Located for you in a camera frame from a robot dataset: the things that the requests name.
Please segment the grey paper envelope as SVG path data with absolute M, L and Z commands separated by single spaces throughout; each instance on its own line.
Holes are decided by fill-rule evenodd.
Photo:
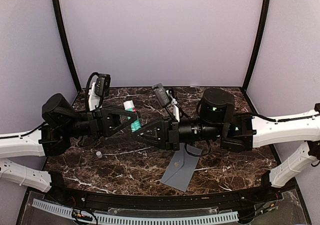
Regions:
M 199 157 L 189 155 L 185 150 L 185 145 L 181 143 L 180 150 L 174 153 L 160 182 L 171 188 L 186 192 L 199 159 Z

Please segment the white glue stick cap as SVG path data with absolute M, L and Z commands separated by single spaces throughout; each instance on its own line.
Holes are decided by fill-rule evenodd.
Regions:
M 96 152 L 96 156 L 101 159 L 103 157 L 103 154 L 100 151 Z

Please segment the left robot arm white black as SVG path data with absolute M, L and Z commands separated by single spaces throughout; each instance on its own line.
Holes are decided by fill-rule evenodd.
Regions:
M 60 203 L 71 198 L 63 176 L 17 164 L 11 158 L 54 157 L 64 154 L 70 139 L 78 137 L 108 138 L 131 125 L 138 115 L 118 106 L 101 106 L 89 111 L 75 111 L 60 94 L 54 94 L 42 106 L 43 123 L 33 130 L 9 133 L 0 138 L 0 178 L 20 186 L 31 187 L 51 195 Z

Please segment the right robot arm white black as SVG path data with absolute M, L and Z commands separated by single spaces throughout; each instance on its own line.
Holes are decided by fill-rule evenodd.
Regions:
M 290 179 L 320 159 L 320 106 L 288 116 L 266 117 L 235 112 L 234 96 L 219 88 L 206 89 L 194 118 L 162 117 L 133 132 L 135 140 L 162 150 L 179 149 L 198 141 L 219 141 L 229 152 L 251 151 L 266 145 L 299 141 L 300 146 L 284 162 L 267 171 L 255 198 L 266 202 Z

